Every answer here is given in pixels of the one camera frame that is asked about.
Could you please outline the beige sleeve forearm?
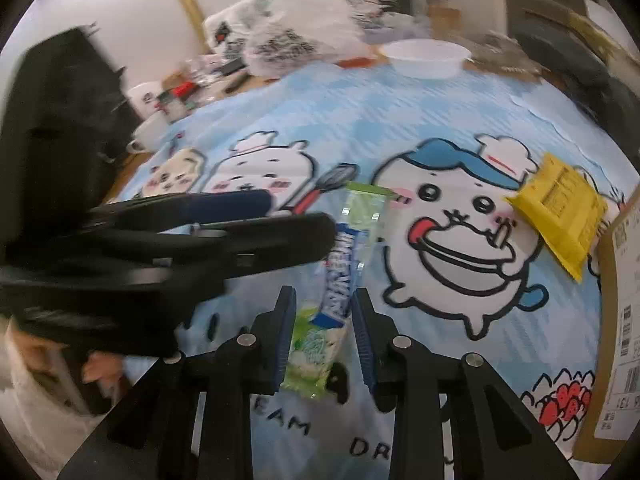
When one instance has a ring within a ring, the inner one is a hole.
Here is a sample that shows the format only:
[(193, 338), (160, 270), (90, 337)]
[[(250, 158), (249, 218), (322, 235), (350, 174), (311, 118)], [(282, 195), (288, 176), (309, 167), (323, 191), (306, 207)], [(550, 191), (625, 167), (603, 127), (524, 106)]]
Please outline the beige sleeve forearm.
[(52, 361), (64, 346), (11, 320), (1, 327), (1, 419), (40, 478), (54, 479), (102, 422), (82, 414), (62, 389)]

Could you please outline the person's left hand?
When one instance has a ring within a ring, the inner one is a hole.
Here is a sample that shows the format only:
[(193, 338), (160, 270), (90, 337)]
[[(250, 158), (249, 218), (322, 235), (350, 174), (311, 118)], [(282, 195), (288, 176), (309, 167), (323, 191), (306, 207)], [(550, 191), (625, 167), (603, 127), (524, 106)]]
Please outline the person's left hand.
[(79, 374), (84, 384), (97, 382), (105, 389), (115, 387), (124, 374), (124, 358), (117, 354), (81, 351), (76, 356), (67, 349), (67, 344), (22, 332), (14, 322), (10, 323), (6, 334), (30, 372), (58, 376), (56, 359), (60, 359), (63, 364), (80, 366)]

